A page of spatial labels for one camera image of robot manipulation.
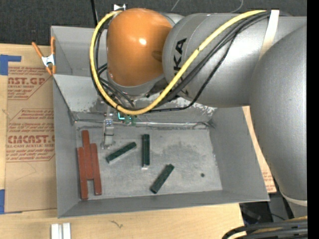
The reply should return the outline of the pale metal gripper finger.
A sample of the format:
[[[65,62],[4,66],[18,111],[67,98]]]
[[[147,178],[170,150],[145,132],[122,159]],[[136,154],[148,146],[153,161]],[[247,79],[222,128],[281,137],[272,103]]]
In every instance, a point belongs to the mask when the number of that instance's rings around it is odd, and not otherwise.
[[[112,119],[105,120],[105,145],[109,146],[113,143],[114,125]]]
[[[100,144],[100,147],[102,149],[106,148],[106,143],[107,143],[107,135],[106,135],[106,131],[107,131],[107,122],[106,120],[103,121],[103,133],[102,133],[102,141]]]

